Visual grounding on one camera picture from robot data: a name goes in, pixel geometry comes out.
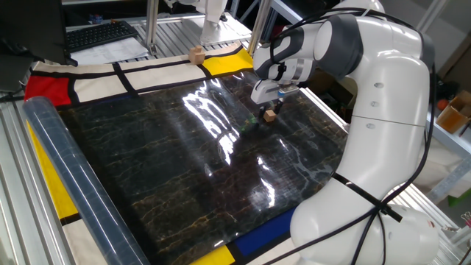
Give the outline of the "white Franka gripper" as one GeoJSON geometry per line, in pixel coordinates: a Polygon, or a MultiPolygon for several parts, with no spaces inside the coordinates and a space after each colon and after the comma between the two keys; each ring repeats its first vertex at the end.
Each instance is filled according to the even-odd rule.
{"type": "MultiPolygon", "coordinates": [[[[278,99],[274,108],[274,113],[279,114],[281,107],[283,106],[283,101],[279,99],[282,98],[283,95],[279,92],[279,90],[280,86],[277,82],[271,81],[269,79],[260,79],[255,83],[255,86],[252,89],[250,99],[257,105],[278,99]]],[[[258,118],[262,119],[265,112],[266,107],[260,107],[258,118]]]]}

